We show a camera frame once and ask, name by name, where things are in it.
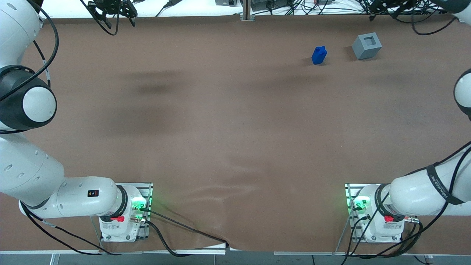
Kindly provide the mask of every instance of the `red connector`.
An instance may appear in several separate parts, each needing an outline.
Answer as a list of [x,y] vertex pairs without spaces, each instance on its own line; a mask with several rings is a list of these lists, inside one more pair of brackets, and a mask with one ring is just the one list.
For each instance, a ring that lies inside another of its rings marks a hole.
[[111,217],[111,220],[116,220],[118,222],[124,222],[124,216]]

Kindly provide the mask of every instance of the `warning label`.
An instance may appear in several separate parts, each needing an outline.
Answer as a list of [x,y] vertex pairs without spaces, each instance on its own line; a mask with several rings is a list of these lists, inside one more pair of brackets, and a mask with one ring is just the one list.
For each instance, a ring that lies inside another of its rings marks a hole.
[[383,224],[384,229],[400,229],[402,228],[402,224],[398,223],[384,223]]

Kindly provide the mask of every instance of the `black strap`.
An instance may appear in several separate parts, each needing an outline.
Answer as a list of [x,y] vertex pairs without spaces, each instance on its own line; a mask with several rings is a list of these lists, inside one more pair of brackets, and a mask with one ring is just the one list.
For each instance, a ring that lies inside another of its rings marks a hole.
[[381,199],[381,193],[382,193],[382,190],[384,189],[384,187],[386,187],[387,185],[390,185],[390,183],[388,184],[381,184],[377,189],[376,189],[376,192],[374,193],[374,202],[376,204],[376,209],[378,209],[378,212],[382,215],[382,216],[391,216],[393,218],[393,221],[394,222],[400,222],[404,219],[404,216],[403,215],[399,215],[399,213],[397,213],[394,209],[387,209],[383,203],[382,203],[382,199]]
[[445,199],[445,201],[453,205],[464,203],[464,201],[458,199],[457,197],[451,195],[450,192],[448,192],[448,189],[445,188],[442,181],[440,180],[434,165],[427,166],[425,169],[427,169],[427,175],[429,176],[430,182],[432,183],[433,187],[435,187],[435,189],[440,193],[440,195]]

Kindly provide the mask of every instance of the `metal frame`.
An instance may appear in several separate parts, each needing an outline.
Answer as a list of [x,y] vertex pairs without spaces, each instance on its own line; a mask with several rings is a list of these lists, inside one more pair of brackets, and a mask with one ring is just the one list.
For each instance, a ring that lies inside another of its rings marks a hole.
[[251,7],[250,3],[252,0],[243,0],[242,2],[242,14],[240,20],[242,21],[254,21],[255,17],[250,15]]

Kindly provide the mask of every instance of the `electronic device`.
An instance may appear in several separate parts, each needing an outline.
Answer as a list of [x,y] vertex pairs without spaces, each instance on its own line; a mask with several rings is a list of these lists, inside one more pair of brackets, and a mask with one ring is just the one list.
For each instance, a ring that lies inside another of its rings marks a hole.
[[215,0],[218,6],[236,7],[237,0]]

